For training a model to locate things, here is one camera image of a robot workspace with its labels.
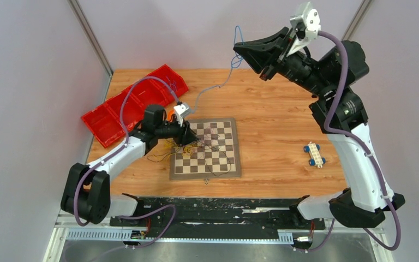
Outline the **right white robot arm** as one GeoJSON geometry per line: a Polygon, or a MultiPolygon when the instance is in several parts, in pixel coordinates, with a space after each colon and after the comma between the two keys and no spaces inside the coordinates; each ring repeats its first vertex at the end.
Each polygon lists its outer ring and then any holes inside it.
{"type": "Polygon", "coordinates": [[[405,204],[387,184],[373,150],[368,115],[351,85],[369,72],[366,56],[355,41],[320,32],[335,47],[320,60],[302,52],[287,56],[289,29],[259,40],[239,42],[239,54],[262,80],[281,75],[310,92],[309,108],[321,131],[336,149],[347,187],[324,196],[305,195],[290,206],[290,222],[303,228],[311,220],[332,218],[349,228],[375,228],[405,204]]]}

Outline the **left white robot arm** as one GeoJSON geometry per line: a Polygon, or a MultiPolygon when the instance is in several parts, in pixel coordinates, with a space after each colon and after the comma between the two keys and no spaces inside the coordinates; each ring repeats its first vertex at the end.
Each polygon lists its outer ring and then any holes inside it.
{"type": "Polygon", "coordinates": [[[159,104],[149,105],[125,139],[106,155],[88,164],[75,163],[69,170],[61,199],[61,209],[74,216],[78,225],[98,224],[108,217],[124,217],[132,226],[145,219],[133,196],[111,195],[114,179],[130,164],[146,156],[160,139],[173,139],[178,146],[198,140],[185,117],[193,111],[179,102],[168,120],[159,104]]]}

